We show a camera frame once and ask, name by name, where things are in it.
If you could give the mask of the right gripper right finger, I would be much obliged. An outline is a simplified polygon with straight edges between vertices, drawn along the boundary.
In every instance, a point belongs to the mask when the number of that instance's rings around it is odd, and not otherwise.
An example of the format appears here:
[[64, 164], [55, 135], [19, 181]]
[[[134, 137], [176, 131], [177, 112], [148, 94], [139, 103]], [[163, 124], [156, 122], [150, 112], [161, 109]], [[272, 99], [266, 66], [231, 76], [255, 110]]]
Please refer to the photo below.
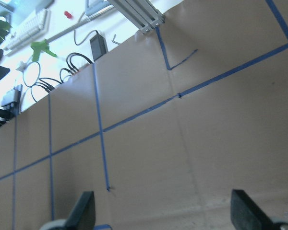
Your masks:
[[231, 222], [236, 230], [272, 230], [272, 220], [244, 190], [231, 192]]

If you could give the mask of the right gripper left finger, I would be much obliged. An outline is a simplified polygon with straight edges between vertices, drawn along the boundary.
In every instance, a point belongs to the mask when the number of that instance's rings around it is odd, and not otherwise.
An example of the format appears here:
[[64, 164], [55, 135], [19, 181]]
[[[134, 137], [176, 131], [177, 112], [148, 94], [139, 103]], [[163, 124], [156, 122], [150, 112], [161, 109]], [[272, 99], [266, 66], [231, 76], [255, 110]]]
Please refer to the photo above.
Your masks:
[[64, 224], [65, 230], [93, 230], [96, 223], [96, 206], [93, 191], [81, 194]]

